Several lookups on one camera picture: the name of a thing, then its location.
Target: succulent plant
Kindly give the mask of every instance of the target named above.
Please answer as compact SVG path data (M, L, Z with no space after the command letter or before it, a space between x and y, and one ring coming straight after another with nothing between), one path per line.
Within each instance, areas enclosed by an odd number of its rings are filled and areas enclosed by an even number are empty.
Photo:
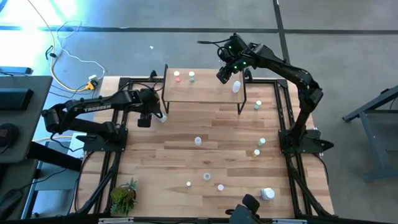
M137 203L136 197L137 181L131 179L130 183L126 183L116 187L111 192L112 215L128 215L130 210L134 209Z

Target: wooden tabletop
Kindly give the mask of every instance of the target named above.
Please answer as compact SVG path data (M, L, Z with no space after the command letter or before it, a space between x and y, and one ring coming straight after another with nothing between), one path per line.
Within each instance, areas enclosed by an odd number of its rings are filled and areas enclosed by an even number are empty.
M174 72L179 71L181 81L176 82ZM189 72L195 72L195 81L190 82ZM217 69L168 68L164 101L166 102L197 102L197 103L243 103L242 72L234 74L229 82L222 84L216 77ZM235 81L241 82L241 89L232 92Z
M101 95L113 94L118 89L119 78L105 77ZM289 91L297 116L300 110L297 89L291 83ZM247 92L248 101L241 115L236 114L236 105L174 103L165 123L153 118L150 128L138 128L139 115L129 113L129 137L116 184L125 184L132 177L138 181L138 204L129 216L228 218L225 210L235 208L245 194L252 194L260 201L260 217L294 217L285 158L277 135L280 127L274 87L247 84ZM287 114L282 91L281 96ZM262 105L254 110L257 100ZM110 121L112 113L111 110L97 112L95 121ZM312 118L307 127L313 127ZM197 136L203 141L200 147L194 145ZM252 157L260 138L266 138L267 142L259 148L260 156ZM83 169L79 208L98 185L103 157L103 152L94 153ZM303 164L309 189L325 210L333 213L322 163L315 156L304 154ZM203 180L207 172L211 174L209 182ZM217 190L218 184L224 185L224 191ZM260 190L266 187L274 189L274 200L261 200ZM106 204L108 188L104 192L101 208ZM304 212L301 190L298 197Z

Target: yellow cable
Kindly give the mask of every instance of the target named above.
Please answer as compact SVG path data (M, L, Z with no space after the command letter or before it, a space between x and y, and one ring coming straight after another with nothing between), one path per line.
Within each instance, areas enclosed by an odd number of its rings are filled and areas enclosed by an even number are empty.
M54 35L52 34L52 31L50 29L50 26L47 24L47 22L45 21L45 19L43 18L43 16L39 13L39 11L36 9L36 7L31 3L30 0L27 0L30 5L32 5L32 7L36 10L36 12L38 13L38 15L42 18L43 22L45 23L45 25L47 26L47 28L49 29L49 32L51 34L52 37L52 43L53 43L53 49L52 49L52 53L55 54L55 38ZM69 87L67 87L66 85L64 85L54 74L54 58L51 57L51 65L50 65L50 71L51 71L51 76L53 76L53 78L55 79L55 81L57 81L57 83L59 83L62 87L64 87L65 89L72 91L72 92L80 92L80 91L85 91L87 90L87 87L80 89L80 90L74 90L71 89Z
M58 138L73 138L73 136L56 136L56 137L53 137L54 139L58 139ZM34 141L34 142L38 142L38 141L44 141L44 140L49 140L50 139L50 137L47 137L47 138L41 138L41 139L33 139L32 141Z

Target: white cable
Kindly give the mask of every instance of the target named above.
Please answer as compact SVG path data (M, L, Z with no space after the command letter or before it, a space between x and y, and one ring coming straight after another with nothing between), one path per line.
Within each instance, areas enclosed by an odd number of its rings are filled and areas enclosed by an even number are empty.
M66 24L68 24L69 22L79 22L79 26L77 27L76 30L72 31L72 32L71 32L69 35L67 35L67 36L59 35L59 33L58 33L59 30L60 30L62 27L64 27ZM75 58L75 59L77 59L77 60L79 60L79 61L81 61L81 62L95 63L95 64L97 64L99 67L101 67L101 68L102 68L102 76L101 76L101 77L98 77L98 79L101 79L101 78L103 78L103 77L105 76L105 73L106 73L106 70L105 70L105 68L104 68L102 65L100 65L100 64L99 64L98 62L96 62L96 61L82 60L82 59L78 58L77 56L71 55L71 54L69 53L69 51L67 51L67 50L65 50L64 48L62 48L62 45L61 45L61 42L60 42L59 38L66 39L66 38L70 37L74 32L78 32L79 29L80 29L80 27L81 27L81 21L66 21L62 26L60 26L60 27L57 29L56 35L57 35L57 42L58 42L58 45L60 46L61 50L63 50L64 52L66 52L70 57L73 57L73 58Z

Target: gray concrete floor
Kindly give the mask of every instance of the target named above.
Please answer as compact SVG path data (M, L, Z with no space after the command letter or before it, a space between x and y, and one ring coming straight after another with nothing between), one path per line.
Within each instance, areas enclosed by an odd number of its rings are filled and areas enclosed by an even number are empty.
M91 27L277 28L272 0L32 2L50 25L78 19ZM279 0L279 6L285 29L398 29L395 0ZM22 26L24 30L0 31L0 64L32 67L35 75L50 75L44 52L52 45L51 36L32 29L43 23L29 3L9 1L0 12L1 25ZM196 41L220 40L229 35L214 30L211 33L79 32L63 43L72 54L97 60L108 69L108 75L131 76L148 75L151 70L161 73L165 63L171 67L219 68L216 49L198 45ZM241 35L245 41L268 45L282 57L278 34ZM398 35L288 34L286 40L291 63L310 71L325 92L313 118L322 138L335 143L335 147L325 153L335 213L344 218L398 223L398 179L363 181L362 175L374 168L369 165L373 160L362 124L359 120L350 124L341 120L343 115L384 89L397 85ZM65 84L77 88L88 81L88 76L99 75L101 70L61 55L55 73ZM256 70L254 75L278 77L268 70ZM65 100L49 95L45 107ZM47 136L41 121L35 138ZM65 203L70 203L69 195L62 197ZM45 200L38 203L45 205Z

